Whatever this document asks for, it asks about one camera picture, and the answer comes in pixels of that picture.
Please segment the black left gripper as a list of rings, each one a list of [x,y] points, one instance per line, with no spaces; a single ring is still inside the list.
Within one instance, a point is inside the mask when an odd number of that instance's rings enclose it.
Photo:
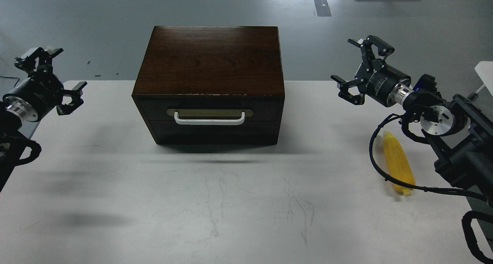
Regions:
[[[87,81],[79,82],[72,90],[64,89],[63,83],[53,72],[52,61],[64,51],[63,48],[32,48],[22,57],[15,58],[15,67],[27,74],[27,79],[3,96],[6,111],[22,122],[39,122],[55,106],[57,114],[70,115],[81,105],[83,88]],[[72,100],[63,104],[63,98]]]

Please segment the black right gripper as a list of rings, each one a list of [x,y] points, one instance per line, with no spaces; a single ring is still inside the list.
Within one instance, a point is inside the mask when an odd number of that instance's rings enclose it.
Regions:
[[[395,52],[395,48],[374,35],[369,35],[359,41],[348,39],[347,42],[361,50],[362,63],[355,74],[355,78],[351,81],[345,81],[340,76],[330,77],[338,83],[338,97],[353,105],[363,105],[365,95],[370,96],[383,106],[396,104],[393,99],[393,96],[396,95],[394,89],[398,84],[409,87],[411,77],[384,63],[387,57]],[[374,47],[377,48],[377,55],[383,57],[382,59],[377,60],[373,51]],[[352,95],[349,89],[353,87],[357,87],[360,93]]]

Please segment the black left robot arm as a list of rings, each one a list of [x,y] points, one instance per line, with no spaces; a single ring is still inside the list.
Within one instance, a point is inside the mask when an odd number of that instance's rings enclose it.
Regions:
[[[62,48],[38,47],[15,59],[14,65],[27,74],[27,79],[1,99],[1,188],[15,167],[33,162],[42,152],[39,143],[20,133],[23,123],[40,122],[53,109],[58,115],[69,115],[84,103],[82,90],[87,83],[65,89],[53,72],[53,59],[62,52]]]

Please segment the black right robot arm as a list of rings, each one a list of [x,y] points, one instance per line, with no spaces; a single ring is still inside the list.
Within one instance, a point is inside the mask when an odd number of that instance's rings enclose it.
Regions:
[[[474,106],[476,92],[468,97],[454,94],[448,101],[437,89],[435,77],[429,74],[433,68],[460,67],[460,57],[445,45],[438,52],[433,46],[419,45],[411,55],[424,55],[424,60],[399,62],[407,69],[424,64],[424,74],[412,83],[408,74],[387,62],[395,48],[380,37],[369,35],[347,41],[358,48],[361,62],[352,80],[331,76],[337,83],[338,96],[352,105],[363,105],[365,97],[370,97],[386,108],[400,105],[403,109],[402,114],[384,118],[370,137],[368,152],[375,171],[398,187],[465,196],[492,207],[492,120]],[[431,147],[437,158],[434,170],[449,183],[449,188],[418,186],[404,177],[398,178],[397,172],[404,169],[402,164],[384,172],[375,162],[375,139],[394,120],[398,120],[409,140]]]

